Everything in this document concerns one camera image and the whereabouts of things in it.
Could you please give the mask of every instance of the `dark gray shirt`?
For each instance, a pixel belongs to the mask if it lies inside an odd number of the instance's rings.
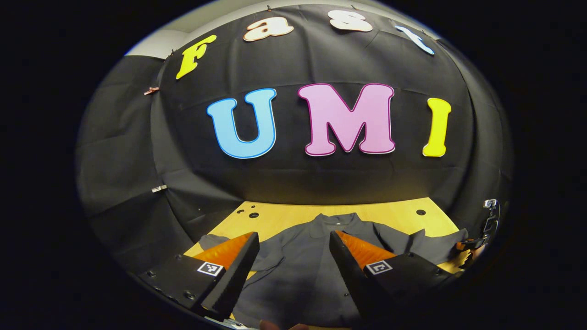
[[[320,214],[309,223],[288,228],[261,242],[248,279],[233,310],[246,326],[258,327],[267,319],[281,329],[298,324],[350,327],[357,310],[329,249],[329,234],[342,230],[395,254],[414,252],[434,264],[452,258],[456,242],[468,237],[466,229],[442,237],[428,237],[424,229],[407,235],[383,224],[362,221],[356,213],[328,217]],[[204,235],[207,250],[227,237]]]

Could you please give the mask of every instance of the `yellow letter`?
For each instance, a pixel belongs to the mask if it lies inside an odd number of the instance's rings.
[[[245,41],[257,41],[267,38],[270,35],[286,35],[294,29],[293,26],[288,25],[288,20],[285,19],[285,17],[271,17],[247,26],[247,30],[250,31],[242,38],[245,39]]]
[[[330,24],[337,29],[363,32],[373,29],[371,24],[364,21],[365,17],[356,12],[329,11],[328,17],[332,18]]]
[[[195,59],[199,59],[204,56],[204,53],[206,53],[206,43],[210,43],[214,40],[216,40],[216,36],[211,35],[199,43],[196,43],[192,47],[184,50],[182,53],[184,57],[181,61],[181,68],[177,73],[176,80],[192,72],[195,67],[198,66],[198,63],[195,62]]]
[[[424,146],[422,154],[426,157],[442,157],[446,153],[444,138],[446,137],[446,126],[448,123],[448,113],[450,113],[450,104],[445,100],[431,98],[428,99],[428,106],[432,109],[432,128],[430,129],[430,139]]]

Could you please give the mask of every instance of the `orange gripper pad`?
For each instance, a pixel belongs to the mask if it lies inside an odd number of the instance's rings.
[[[222,265],[224,268],[226,268],[226,270],[228,270],[252,234],[253,232],[251,231],[248,234],[244,234],[229,241],[220,243],[215,247],[195,255],[194,258],[202,261],[208,261],[213,264]]]
[[[361,269],[363,269],[365,265],[396,256],[388,250],[384,250],[371,243],[367,243],[352,235],[343,233],[342,231],[337,230],[336,233],[343,241],[343,243],[345,243],[346,247],[349,249],[350,253],[353,255]]]

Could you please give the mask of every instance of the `letter m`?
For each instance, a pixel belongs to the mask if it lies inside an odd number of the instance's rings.
[[[306,146],[310,156],[326,156],[336,151],[328,139],[332,129],[345,152],[353,150],[365,126],[365,139],[359,144],[364,153],[390,153],[396,145],[392,141],[389,105],[393,88],[378,83],[364,85],[352,110],[329,84],[317,83],[298,90],[299,97],[308,101],[311,142]]]

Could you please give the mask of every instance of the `screw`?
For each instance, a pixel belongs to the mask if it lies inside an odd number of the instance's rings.
[[[184,291],[184,297],[188,298],[189,300],[194,300],[195,299],[195,295],[193,293],[191,293],[190,291],[187,291],[187,290]]]

